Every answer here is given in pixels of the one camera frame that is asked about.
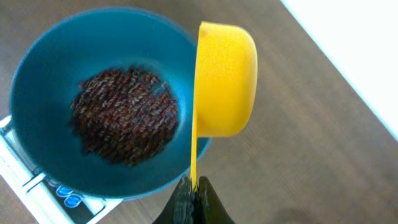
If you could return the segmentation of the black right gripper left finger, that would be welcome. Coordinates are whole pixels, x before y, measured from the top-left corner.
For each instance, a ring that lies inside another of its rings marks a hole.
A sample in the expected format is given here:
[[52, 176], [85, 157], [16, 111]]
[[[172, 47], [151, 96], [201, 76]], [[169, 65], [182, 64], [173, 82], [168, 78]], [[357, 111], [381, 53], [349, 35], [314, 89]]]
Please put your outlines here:
[[183, 176], [153, 224], [194, 224], [194, 200], [192, 182]]

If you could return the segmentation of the yellow plastic measuring scoop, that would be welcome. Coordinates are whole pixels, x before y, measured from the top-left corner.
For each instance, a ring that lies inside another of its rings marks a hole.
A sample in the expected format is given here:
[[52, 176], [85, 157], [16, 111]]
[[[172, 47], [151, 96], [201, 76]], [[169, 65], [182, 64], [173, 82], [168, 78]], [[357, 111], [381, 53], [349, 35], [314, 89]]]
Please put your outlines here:
[[197, 189], [198, 138], [233, 136], [247, 125], [256, 95], [257, 50], [239, 26], [202, 22], [193, 91], [191, 189]]

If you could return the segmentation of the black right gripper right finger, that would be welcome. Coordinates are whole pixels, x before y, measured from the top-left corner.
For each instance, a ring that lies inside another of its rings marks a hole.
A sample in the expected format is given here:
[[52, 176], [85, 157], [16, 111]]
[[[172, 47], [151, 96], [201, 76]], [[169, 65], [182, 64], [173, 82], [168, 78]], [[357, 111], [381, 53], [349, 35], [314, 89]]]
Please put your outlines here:
[[235, 224], [205, 176], [199, 178], [195, 192], [194, 224]]

